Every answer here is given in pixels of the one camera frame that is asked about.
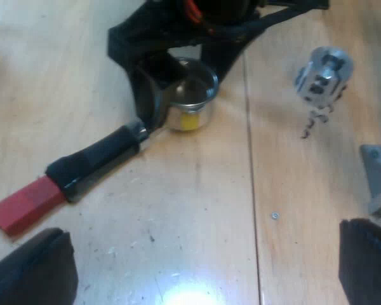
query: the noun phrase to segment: silver metal fitting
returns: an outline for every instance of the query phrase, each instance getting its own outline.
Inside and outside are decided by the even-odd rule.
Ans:
[[[164,98],[170,101],[166,126],[183,132],[206,125],[213,112],[213,99],[218,92],[218,78],[202,62],[190,58],[178,58],[189,75]]]
[[[297,92],[313,107],[333,107],[347,88],[353,70],[353,60],[345,51],[320,47],[313,51],[310,62],[300,71],[295,83]]]
[[[149,133],[144,123],[140,119],[136,119],[128,123],[127,127],[140,145],[140,151],[147,149],[149,147]]]

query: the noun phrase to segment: metal part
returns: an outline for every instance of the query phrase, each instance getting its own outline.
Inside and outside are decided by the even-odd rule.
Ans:
[[[178,58],[188,76],[164,94],[170,103],[166,125],[179,131],[191,131],[206,125],[213,112],[213,99],[218,92],[217,75],[203,63],[191,58]]]
[[[296,80],[298,94],[318,109],[329,107],[342,97],[354,70],[351,57],[343,50],[330,46],[313,51],[306,68]]]
[[[362,145],[360,153],[366,170],[371,192],[369,212],[381,217],[381,146]]]
[[[127,124],[127,128],[139,143],[140,151],[143,151],[149,147],[149,133],[141,120],[137,119],[132,121]]]

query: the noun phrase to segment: black object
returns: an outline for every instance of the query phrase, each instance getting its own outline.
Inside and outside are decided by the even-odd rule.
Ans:
[[[256,7],[265,5],[263,0],[149,0],[109,30],[109,56],[128,73],[137,116],[150,132],[164,123],[168,111],[159,104],[155,87],[164,89],[186,75],[170,48],[201,44],[200,60],[221,82],[244,48],[267,28],[329,7],[328,0],[268,3],[290,7],[261,17]],[[189,8],[195,6],[200,16]]]
[[[77,271],[69,233],[46,229],[0,261],[0,305],[72,305]]]
[[[189,3],[194,7],[193,1],[201,5],[203,18],[192,15]],[[100,142],[60,158],[47,168],[46,175],[74,202],[107,172],[139,152],[149,134],[164,125],[169,92],[190,78],[189,70],[168,53],[170,48],[201,44],[200,60],[220,82],[242,50],[264,30],[326,7],[328,0],[282,3],[291,6],[261,17],[256,10],[258,0],[148,0],[109,30],[109,56],[128,73],[140,121],[134,128],[121,127]]]
[[[381,227],[365,219],[340,224],[339,278],[351,305],[381,305]]]
[[[139,152],[140,132],[136,126],[122,126],[86,149],[58,159],[45,174],[69,202],[78,201],[101,177]]]

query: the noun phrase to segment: wooden surface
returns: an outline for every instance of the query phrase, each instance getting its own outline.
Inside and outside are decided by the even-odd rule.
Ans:
[[[347,304],[338,224],[366,216],[359,145],[381,144],[381,1],[331,7],[271,28],[246,52],[263,305]],[[302,140],[308,109],[293,82],[324,45],[347,50],[356,70],[329,123]]]
[[[107,29],[141,1],[0,2],[0,199],[134,117]],[[71,233],[77,305],[257,304],[243,65],[198,133],[160,135],[46,227]]]
[[[0,199],[134,116],[105,48],[141,2],[0,1]],[[381,1],[331,6],[254,42],[209,126],[161,134],[77,205],[17,239],[0,232],[0,259],[56,226],[72,236],[78,305],[347,304],[338,224],[366,216],[358,148],[381,144]],[[346,49],[356,71],[330,122],[302,140],[293,83],[323,45]]]

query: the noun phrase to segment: black handle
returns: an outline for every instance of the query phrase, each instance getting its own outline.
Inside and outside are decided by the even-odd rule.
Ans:
[[[45,174],[58,185],[69,202],[78,201],[106,173],[135,156],[148,136],[141,121],[122,126],[82,151],[58,159]]]

